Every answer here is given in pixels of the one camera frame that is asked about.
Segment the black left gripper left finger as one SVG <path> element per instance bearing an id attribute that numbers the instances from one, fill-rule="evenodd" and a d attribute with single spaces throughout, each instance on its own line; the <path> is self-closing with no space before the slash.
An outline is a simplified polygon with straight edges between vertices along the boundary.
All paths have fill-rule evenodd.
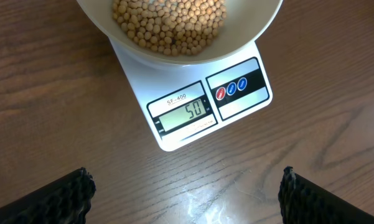
<path id="1" fill-rule="evenodd" d="M 0 208 L 0 224 L 85 224 L 96 192 L 92 175 L 81 167 Z"/>

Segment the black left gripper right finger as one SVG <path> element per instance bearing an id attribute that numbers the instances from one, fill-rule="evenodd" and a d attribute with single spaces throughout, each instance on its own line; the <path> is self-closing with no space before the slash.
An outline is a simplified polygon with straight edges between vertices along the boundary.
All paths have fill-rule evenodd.
<path id="1" fill-rule="evenodd" d="M 374 224 L 374 216 L 284 169 L 278 201 L 284 224 Z"/>

